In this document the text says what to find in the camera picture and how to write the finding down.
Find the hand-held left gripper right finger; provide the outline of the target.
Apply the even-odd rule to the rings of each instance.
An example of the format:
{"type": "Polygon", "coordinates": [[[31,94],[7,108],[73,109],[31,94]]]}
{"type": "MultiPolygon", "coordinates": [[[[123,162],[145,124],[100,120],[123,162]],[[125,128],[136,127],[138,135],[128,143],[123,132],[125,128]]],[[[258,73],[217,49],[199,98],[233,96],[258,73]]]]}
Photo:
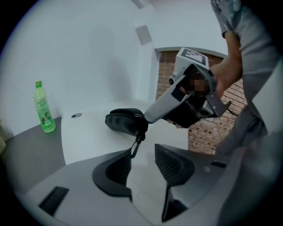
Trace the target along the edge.
{"type": "Polygon", "coordinates": [[[192,160],[186,157],[185,150],[155,144],[155,163],[166,181],[166,189],[185,184],[195,172],[192,160]]]}

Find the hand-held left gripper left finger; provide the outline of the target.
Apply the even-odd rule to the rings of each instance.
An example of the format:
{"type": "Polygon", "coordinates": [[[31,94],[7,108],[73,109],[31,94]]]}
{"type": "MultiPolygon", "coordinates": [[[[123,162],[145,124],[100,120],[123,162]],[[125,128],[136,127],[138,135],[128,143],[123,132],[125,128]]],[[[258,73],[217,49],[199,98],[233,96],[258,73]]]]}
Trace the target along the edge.
{"type": "Polygon", "coordinates": [[[126,186],[131,171],[131,149],[114,152],[114,157],[100,163],[92,172],[92,180],[104,193],[132,200],[131,189],[126,186]]]}

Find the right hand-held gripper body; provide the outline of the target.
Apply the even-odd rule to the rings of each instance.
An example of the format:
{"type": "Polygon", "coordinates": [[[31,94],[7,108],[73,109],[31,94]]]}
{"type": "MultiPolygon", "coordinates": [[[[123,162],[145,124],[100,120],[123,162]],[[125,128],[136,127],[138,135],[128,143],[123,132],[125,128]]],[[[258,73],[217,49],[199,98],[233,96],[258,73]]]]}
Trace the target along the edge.
{"type": "Polygon", "coordinates": [[[168,80],[170,87],[144,113],[145,119],[153,124],[169,115],[184,102],[199,119],[221,117],[232,104],[224,104],[216,95],[217,81],[209,69],[208,57],[194,50],[181,48],[176,56],[173,75],[168,80]],[[186,77],[199,73],[209,85],[209,91],[202,96],[200,105],[195,105],[189,95],[181,96],[177,85],[186,77]]]}

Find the person's right hand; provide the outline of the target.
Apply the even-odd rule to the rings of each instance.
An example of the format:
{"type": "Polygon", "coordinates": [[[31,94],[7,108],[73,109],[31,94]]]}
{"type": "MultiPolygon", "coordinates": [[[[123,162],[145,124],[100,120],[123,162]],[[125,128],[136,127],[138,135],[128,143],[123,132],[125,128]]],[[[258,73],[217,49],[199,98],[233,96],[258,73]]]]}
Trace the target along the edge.
{"type": "MultiPolygon", "coordinates": [[[[203,103],[202,96],[207,94],[209,89],[209,85],[199,73],[186,76],[177,85],[178,93],[182,97],[189,95],[195,105],[203,103]]],[[[175,125],[177,128],[188,128],[199,121],[185,102],[167,115],[166,118],[168,123],[175,125]]]]}

